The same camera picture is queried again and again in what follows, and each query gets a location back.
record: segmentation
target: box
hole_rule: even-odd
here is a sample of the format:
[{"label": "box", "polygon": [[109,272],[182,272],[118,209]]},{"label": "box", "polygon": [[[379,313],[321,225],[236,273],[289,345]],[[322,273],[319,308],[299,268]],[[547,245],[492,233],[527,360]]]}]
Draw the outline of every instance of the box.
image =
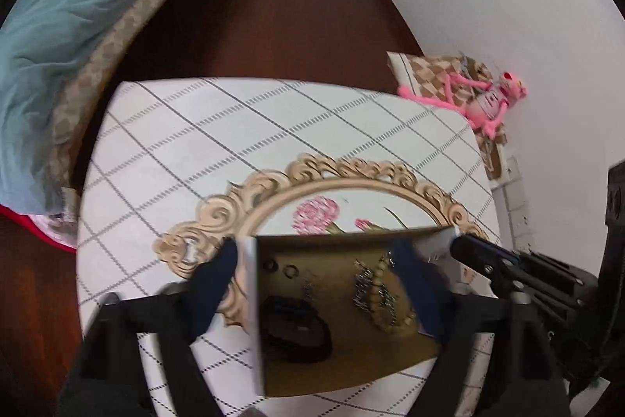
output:
[{"label": "box", "polygon": [[[259,236],[242,241],[248,275],[249,334],[252,340],[254,384],[257,394],[269,397],[301,396],[355,387],[414,366],[434,357],[437,344],[420,332],[415,321],[402,331],[385,332],[371,313],[359,309],[352,298],[355,261],[375,268],[396,238],[411,238],[425,260],[448,253],[457,227],[354,233],[318,236]],[[460,267],[442,258],[443,271],[452,283],[460,281]],[[283,269],[297,267],[288,278]],[[410,302],[397,276],[390,269],[382,277],[389,291],[398,296],[395,310],[403,320]],[[312,284],[312,300],[304,287]],[[329,327],[332,354],[316,363],[290,363],[272,358],[261,340],[259,307],[270,295],[304,299],[318,311]]]}]

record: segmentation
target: white tablecloth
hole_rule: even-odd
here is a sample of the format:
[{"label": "white tablecloth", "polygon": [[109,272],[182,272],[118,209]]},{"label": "white tablecloth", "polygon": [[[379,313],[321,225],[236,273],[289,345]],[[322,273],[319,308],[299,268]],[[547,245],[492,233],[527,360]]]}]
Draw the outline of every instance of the white tablecloth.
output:
[{"label": "white tablecloth", "polygon": [[[229,183],[243,185],[260,170],[285,172],[302,153],[333,162],[402,162],[393,171],[404,168],[420,183],[438,184],[464,206],[468,221],[499,244],[495,205],[476,140],[466,120],[454,112],[383,93],[302,82],[127,83],[107,109],[82,197],[77,274],[83,327],[105,293],[143,297],[180,281],[184,264],[158,260],[155,241],[197,221],[202,199],[232,193]],[[434,224],[432,217],[392,193],[363,199],[373,192],[326,190],[314,196],[335,205],[333,224],[343,231],[357,231],[366,222],[386,228],[398,228],[398,220],[409,227]],[[257,231],[297,233],[296,208],[309,198],[274,211]],[[477,341],[458,415],[473,409],[489,342],[489,336]],[[151,336],[140,338],[140,344],[155,408],[161,416],[172,415]],[[193,348],[225,415],[250,404],[270,417],[404,415],[433,362],[361,387],[267,399],[254,393],[249,338],[240,327],[224,327],[218,316]]]}]

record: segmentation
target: wooden floor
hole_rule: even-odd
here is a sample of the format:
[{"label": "wooden floor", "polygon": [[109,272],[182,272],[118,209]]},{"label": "wooden floor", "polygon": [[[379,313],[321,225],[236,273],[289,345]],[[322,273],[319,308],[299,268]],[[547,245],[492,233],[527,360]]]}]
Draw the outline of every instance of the wooden floor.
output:
[{"label": "wooden floor", "polygon": [[[168,0],[107,89],[74,184],[121,81],[274,77],[393,91],[386,51],[419,52],[405,29],[387,0]],[[51,415],[79,345],[74,266],[73,255],[0,217],[0,367],[4,357],[33,408],[28,415]],[[3,383],[0,369],[0,393]]]}]

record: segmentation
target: pink plush toy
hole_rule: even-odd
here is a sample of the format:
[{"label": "pink plush toy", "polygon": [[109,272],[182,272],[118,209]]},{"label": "pink plush toy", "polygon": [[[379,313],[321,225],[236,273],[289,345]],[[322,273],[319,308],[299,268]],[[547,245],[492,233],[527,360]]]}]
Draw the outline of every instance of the pink plush toy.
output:
[{"label": "pink plush toy", "polygon": [[[478,94],[475,99],[466,105],[457,107],[454,104],[452,85],[469,85],[484,92]],[[473,129],[482,128],[483,133],[491,140],[495,139],[497,126],[504,119],[508,108],[513,107],[517,100],[527,96],[527,89],[512,73],[504,72],[499,77],[499,83],[489,84],[465,79],[458,73],[448,73],[445,79],[446,101],[438,98],[424,98],[415,95],[407,85],[400,85],[398,94],[402,98],[410,99],[425,105],[434,105],[444,109],[455,110],[469,121]]]}]

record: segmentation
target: blue blanket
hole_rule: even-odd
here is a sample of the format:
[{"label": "blue blanket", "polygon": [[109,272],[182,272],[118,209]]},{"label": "blue blanket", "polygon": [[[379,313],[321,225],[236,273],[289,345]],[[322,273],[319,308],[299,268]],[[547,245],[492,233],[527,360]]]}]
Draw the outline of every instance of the blue blanket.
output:
[{"label": "blue blanket", "polygon": [[135,0],[18,0],[0,29],[0,204],[57,214],[51,117],[66,82]]}]

